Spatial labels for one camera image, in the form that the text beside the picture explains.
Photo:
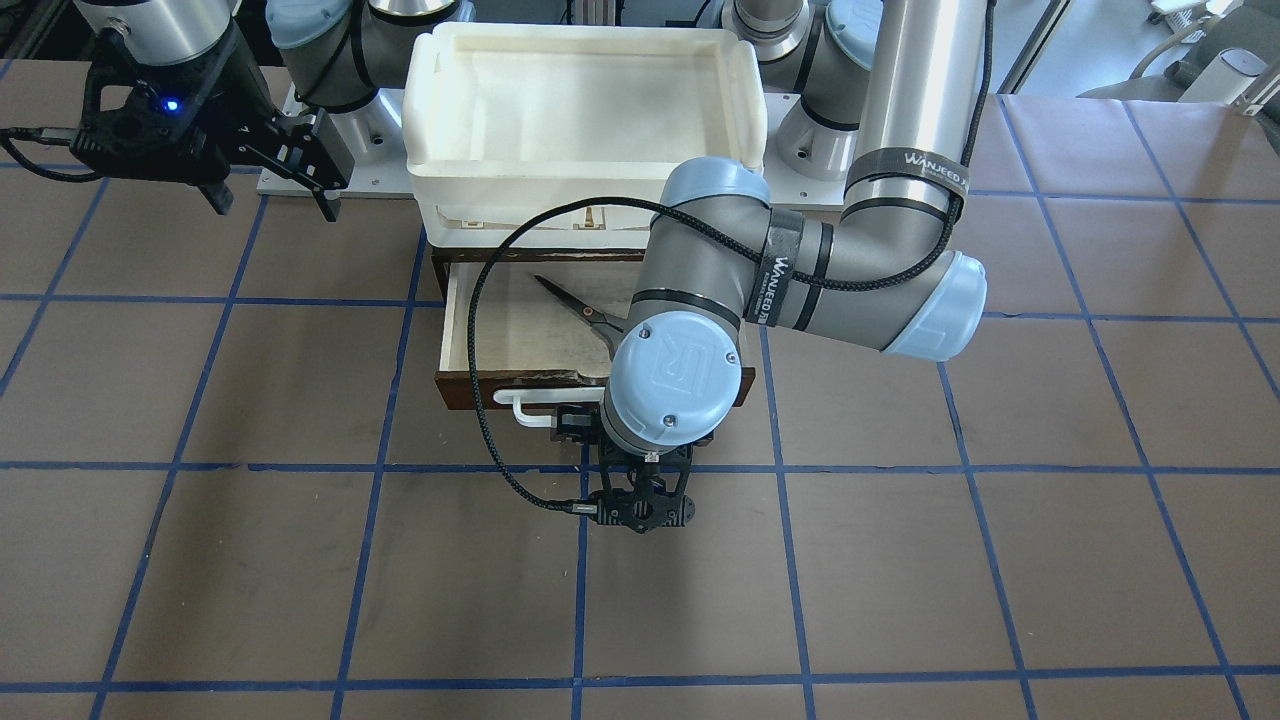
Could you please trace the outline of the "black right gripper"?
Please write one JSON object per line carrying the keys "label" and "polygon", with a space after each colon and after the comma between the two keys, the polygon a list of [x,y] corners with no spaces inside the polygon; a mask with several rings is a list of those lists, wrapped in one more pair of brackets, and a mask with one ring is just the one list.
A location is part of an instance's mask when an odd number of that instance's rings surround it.
{"label": "black right gripper", "polygon": [[355,159],[332,118],[288,117],[242,40],[218,40],[193,59],[145,65],[122,40],[99,40],[70,152],[113,178],[198,188],[227,217],[233,165],[265,167],[314,195],[337,222]]}

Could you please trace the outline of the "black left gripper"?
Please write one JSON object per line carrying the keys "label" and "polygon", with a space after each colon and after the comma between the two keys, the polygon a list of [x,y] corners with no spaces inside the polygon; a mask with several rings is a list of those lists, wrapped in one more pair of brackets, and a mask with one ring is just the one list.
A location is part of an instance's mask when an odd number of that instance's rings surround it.
{"label": "black left gripper", "polygon": [[695,503],[686,496],[692,450],[709,445],[712,433],[662,455],[640,455],[605,433],[598,407],[559,405],[552,436],[595,445],[602,479],[602,488],[586,498],[554,501],[554,509],[641,534],[658,527],[685,527],[692,519]]}

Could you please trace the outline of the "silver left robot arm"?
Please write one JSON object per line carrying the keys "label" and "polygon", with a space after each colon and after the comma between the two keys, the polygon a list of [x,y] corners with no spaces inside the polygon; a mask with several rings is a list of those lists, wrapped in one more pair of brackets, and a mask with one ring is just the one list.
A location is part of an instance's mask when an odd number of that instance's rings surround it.
{"label": "silver left robot arm", "polygon": [[942,363],[986,307],[983,265],[948,247],[989,83],[991,1],[887,1],[844,210],[835,224],[776,206],[765,179],[695,158],[660,196],[621,320],[600,318],[611,374],[585,432],[628,484],[558,509],[639,533],[680,527],[691,447],[728,415],[742,383],[739,332],[783,327]]}

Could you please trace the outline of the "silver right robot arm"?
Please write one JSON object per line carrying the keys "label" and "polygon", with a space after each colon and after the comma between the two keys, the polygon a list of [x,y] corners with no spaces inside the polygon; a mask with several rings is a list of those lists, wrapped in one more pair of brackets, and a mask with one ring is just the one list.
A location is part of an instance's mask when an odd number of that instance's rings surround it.
{"label": "silver right robot arm", "polygon": [[328,222],[369,149],[396,136],[375,104],[407,83],[420,35],[471,1],[269,1],[262,13],[301,109],[270,95],[225,1],[78,1],[95,33],[70,154],[100,176],[197,188],[220,214],[233,167],[298,184]]}

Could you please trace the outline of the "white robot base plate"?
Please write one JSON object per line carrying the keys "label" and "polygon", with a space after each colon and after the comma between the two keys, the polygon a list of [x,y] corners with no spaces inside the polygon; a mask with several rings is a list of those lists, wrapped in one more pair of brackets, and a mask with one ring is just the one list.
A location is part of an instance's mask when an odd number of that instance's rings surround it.
{"label": "white robot base plate", "polygon": [[795,102],[692,77],[421,86],[392,94],[402,143],[361,161],[340,196],[413,197],[430,220],[507,224],[591,196],[654,201],[680,163],[723,156],[764,176],[783,208],[835,211],[841,181],[800,176],[765,146]]}

